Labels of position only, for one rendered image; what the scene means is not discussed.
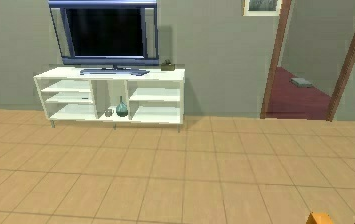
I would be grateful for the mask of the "brown wooden door frame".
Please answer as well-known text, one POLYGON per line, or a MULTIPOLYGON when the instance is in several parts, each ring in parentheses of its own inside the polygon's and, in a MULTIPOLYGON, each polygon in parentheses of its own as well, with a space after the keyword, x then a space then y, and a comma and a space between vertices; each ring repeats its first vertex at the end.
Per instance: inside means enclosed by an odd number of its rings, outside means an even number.
POLYGON ((265 93, 263 97, 263 103, 260 113, 260 118, 265 119, 268 112, 268 106, 271 101, 271 94, 273 89, 273 84, 276 78, 277 67, 280 61, 281 51, 283 47, 283 41, 286 34, 287 24, 289 19, 293 19, 295 16, 301 16, 305 19, 307 23, 313 27, 319 26, 322 21, 328 18, 327 27, 324 32, 330 34, 331 37, 337 38, 346 35, 351 38, 349 42, 349 48, 345 49, 343 47, 335 47, 334 51, 326 50, 326 44, 323 43, 315 34, 312 34, 308 40, 310 42, 315 41, 321 44, 318 50, 321 53, 325 53, 326 56, 323 59, 318 59, 315 62, 307 61, 306 65, 308 68, 314 67, 317 63, 325 65, 325 61, 331 59, 335 55, 344 54, 344 60, 341 64, 338 73, 333 76, 334 89, 329 101, 327 111, 325 114, 326 121, 332 121, 336 115, 337 109, 339 107, 342 95, 345 91, 348 79, 350 78, 351 72, 355 64, 355 30, 354 32, 342 32, 332 31, 332 25, 337 28, 337 22, 341 22, 343 16, 337 12, 333 12, 331 16, 326 17, 327 11, 333 11, 334 7, 341 5, 343 7, 343 12, 347 13, 348 8, 351 7, 355 9, 355 0, 280 0, 280 13, 279 22, 276 32, 275 43, 273 47, 272 59, 270 62, 265 93))

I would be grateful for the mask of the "teal glass vase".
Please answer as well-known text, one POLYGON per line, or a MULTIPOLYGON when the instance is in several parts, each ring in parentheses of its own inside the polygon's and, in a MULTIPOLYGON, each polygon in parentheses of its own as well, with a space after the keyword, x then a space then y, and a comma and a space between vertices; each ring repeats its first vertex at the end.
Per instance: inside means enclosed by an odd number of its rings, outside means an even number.
POLYGON ((126 104, 124 103, 123 97, 120 97, 120 102, 116 106, 116 114, 119 117, 125 117, 128 115, 128 108, 127 108, 126 104))

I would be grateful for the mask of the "blue framed television set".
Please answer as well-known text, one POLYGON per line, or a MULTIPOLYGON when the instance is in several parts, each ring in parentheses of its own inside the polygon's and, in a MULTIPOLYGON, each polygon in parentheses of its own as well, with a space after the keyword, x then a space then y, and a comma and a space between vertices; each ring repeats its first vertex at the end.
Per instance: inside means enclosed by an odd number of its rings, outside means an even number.
POLYGON ((47 1, 63 64, 138 76, 159 64, 157 0, 47 1))

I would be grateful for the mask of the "small dark olive box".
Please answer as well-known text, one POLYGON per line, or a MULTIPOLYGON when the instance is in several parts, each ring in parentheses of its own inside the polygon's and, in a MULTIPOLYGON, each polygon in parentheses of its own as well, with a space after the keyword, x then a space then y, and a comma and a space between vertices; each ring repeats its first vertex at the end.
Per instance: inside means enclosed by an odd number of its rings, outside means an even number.
POLYGON ((170 60, 165 60, 161 64, 162 71, 174 71, 175 69, 176 69, 176 66, 170 60))

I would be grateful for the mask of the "flat grey laptop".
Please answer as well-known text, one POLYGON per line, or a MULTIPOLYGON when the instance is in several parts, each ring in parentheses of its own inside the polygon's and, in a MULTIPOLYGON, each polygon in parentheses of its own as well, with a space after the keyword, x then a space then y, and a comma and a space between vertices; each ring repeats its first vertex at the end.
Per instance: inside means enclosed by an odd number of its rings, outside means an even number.
POLYGON ((290 82, 299 88, 311 88, 312 87, 312 83, 307 81, 304 78, 298 78, 298 77, 291 78, 290 82))

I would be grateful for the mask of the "white framed wall picture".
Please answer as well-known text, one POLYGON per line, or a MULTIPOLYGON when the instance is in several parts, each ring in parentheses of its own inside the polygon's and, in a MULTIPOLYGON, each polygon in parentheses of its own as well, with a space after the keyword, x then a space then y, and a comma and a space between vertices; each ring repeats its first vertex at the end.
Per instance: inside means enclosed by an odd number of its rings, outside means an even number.
POLYGON ((282 0, 244 0, 244 16, 278 16, 282 0))

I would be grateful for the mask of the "white television shelf unit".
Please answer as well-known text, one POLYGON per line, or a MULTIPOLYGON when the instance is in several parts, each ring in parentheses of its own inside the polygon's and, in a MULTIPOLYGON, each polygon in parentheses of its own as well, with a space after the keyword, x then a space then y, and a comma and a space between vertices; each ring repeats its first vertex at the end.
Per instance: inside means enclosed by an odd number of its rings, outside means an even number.
POLYGON ((34 77, 46 118, 55 123, 99 121, 133 124, 183 124, 185 71, 143 68, 146 73, 82 74, 85 68, 57 67, 34 77), (128 115, 119 117, 123 97, 128 115), (112 109, 111 117, 105 111, 112 109))

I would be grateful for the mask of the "orange block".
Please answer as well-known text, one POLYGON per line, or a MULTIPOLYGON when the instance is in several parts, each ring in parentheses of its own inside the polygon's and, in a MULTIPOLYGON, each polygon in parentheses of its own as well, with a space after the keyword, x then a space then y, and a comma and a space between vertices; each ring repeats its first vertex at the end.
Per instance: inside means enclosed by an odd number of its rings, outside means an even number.
POLYGON ((311 212, 306 224, 333 224, 333 221, 326 213, 311 212))

